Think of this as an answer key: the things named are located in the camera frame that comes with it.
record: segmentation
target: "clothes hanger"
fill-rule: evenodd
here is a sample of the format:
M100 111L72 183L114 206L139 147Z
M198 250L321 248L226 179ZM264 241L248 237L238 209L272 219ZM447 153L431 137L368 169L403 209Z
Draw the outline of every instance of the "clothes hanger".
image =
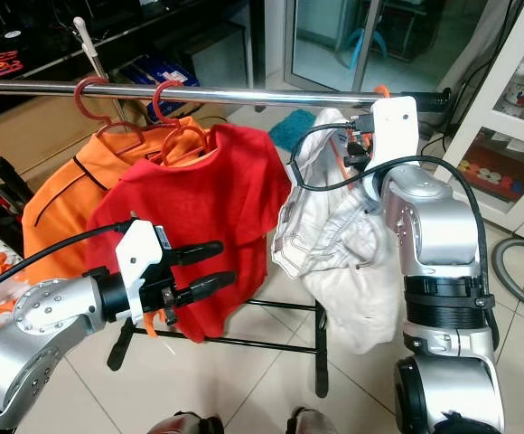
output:
M134 145L128 146L124 149L120 149L118 152L116 152L116 155L119 156L127 151L130 151L138 146L141 146L145 142L145 139L144 139L144 136L142 135L142 129L139 126L134 125L131 122L126 122L126 121L112 122L109 116L96 115L94 113L91 113L85 107L81 99L81 92L90 84L105 84L105 83L109 83L109 80L103 77L98 77L98 76L86 77L85 79L81 80L75 87L75 91L73 92L73 100L75 101L75 104L78 107L78 109L80 110L80 112L86 118L90 118L94 120L102 120L103 122L105 122L106 125L96 133L97 138L101 138L103 133L105 133L106 131L108 131L110 128L113 128L113 127L128 127L134 133L136 133L137 138L139 139L138 143L135 143Z
M162 124L165 126L165 127L174 127L174 130L168 134L168 136L165 138L165 141L164 143L162 144L162 152L154 157L152 159L152 162L154 163L164 163L164 165L173 165L181 160L183 160L184 158L187 158L188 156L192 156L192 155L197 155L199 154L200 152L202 151L205 151L205 152L208 152L207 149L209 148L208 147L208 139L206 137L206 135L204 134L204 132L198 128L198 127L194 127L194 126L191 126L191 125L182 125L180 123L180 120L179 119L175 119L175 118L167 118L164 116L164 114L162 113L162 111L160 110L160 106L159 106L159 101L160 101L160 96L162 95L162 91L166 88L170 88L172 86L183 86L183 84L179 81L176 81L176 80L168 80L168 81L164 81L163 83L161 83L157 89L155 90L154 92L154 95L152 97L152 104L154 106L154 113L156 115L156 117L162 122ZM178 156L177 158L173 159L173 160L168 160L167 159L167 155L169 154L169 152L172 150L174 144L171 143L171 141L173 140L174 137L177 137L179 135L181 135L184 131L193 131L195 132L196 134L198 134L198 136L200 137L203 145L202 146L199 146L181 156Z

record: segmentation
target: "black metal frame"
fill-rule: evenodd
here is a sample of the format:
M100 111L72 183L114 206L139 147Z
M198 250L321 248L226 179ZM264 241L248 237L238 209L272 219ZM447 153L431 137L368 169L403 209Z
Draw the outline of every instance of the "black metal frame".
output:
M287 344L276 344L265 341L252 341L249 339L238 339L234 337L208 337L206 336L204 341L206 342L217 342L220 344L230 344L230 345L243 345L243 346L254 346L256 348L268 348L271 350L279 351L291 351L294 353L307 353L314 354L314 363L315 363L315 386L314 391L316 396L319 398L324 398L328 394L328 360L327 360L327 349L326 349L326 312L324 307L315 302L314 306L311 305L297 305L294 303L282 303L278 301L267 301L267 300L256 300L250 299L246 301L249 305L256 306L266 306L266 307L278 307L283 309L293 309L293 310L307 310L312 311L315 314L314 320L314 336L315 344L314 347L311 346L297 346L297 345L287 345ZM179 332L168 332L164 330L156 330L155 333L158 336L162 337L175 337L179 339L187 339L182 333ZM111 353L108 357L108 366L112 371L117 371L124 359L126 357L127 348L131 342L132 336L137 335L147 335L147 332L144 328L137 327L131 320L128 318L124 325L121 327L121 332L119 338L117 339L114 347L111 350Z

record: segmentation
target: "clothes rail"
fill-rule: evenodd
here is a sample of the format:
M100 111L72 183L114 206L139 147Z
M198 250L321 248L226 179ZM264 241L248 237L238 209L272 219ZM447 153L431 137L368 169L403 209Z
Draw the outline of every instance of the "clothes rail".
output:
M0 80L0 95L73 96L76 84L68 81ZM82 94L94 98L151 99L155 87L141 84L92 84ZM448 92L402 92L392 97L413 96L419 111L444 111ZM255 90L217 88L168 88L161 99L181 102L210 102L260 106L316 106L361 109L382 95L373 92L311 92L306 90Z

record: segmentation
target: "cabinet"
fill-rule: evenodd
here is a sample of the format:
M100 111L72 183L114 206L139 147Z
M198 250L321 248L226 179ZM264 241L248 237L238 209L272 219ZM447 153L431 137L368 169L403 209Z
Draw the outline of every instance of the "cabinet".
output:
M444 160L473 186L486 220L524 236L524 6ZM435 176L465 199L445 169Z

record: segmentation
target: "orange shirt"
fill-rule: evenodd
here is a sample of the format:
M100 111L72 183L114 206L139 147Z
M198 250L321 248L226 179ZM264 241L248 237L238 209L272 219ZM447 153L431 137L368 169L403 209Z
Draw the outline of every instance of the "orange shirt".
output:
M181 119L182 125L199 127L193 118ZM135 133L104 133L91 140L77 155L55 172L39 189L23 211L23 249L29 257L52 244L86 230L88 218L119 177L133 163L154 156L172 131L155 127L143 132L144 143L123 154L121 149L136 143ZM182 156L201 144L192 131L173 139L168 158ZM27 268L34 284L48 278L75 278L86 271L85 243L78 242L37 261Z

